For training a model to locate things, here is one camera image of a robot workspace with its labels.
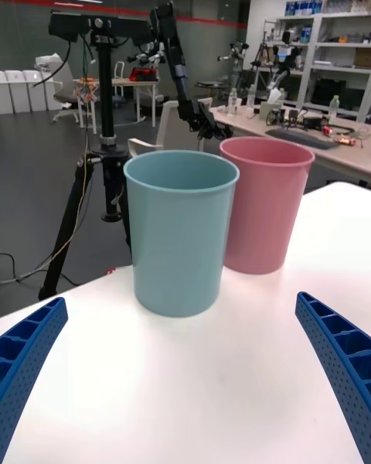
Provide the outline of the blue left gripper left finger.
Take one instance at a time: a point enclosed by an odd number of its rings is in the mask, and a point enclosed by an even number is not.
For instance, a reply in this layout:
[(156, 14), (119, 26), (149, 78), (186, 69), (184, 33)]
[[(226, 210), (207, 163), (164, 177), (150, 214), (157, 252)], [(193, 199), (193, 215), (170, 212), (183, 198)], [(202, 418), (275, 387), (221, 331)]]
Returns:
[(65, 299), (57, 297), (15, 324), (0, 338), (0, 459), (43, 364), (68, 321)]

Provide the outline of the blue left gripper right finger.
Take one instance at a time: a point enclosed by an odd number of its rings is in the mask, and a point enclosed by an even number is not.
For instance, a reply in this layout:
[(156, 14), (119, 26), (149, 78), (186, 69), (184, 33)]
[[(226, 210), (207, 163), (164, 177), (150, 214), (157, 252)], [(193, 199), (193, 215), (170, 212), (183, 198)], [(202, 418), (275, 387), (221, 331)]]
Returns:
[(364, 463), (371, 463), (371, 339), (327, 305), (299, 292), (295, 315), (305, 331)]

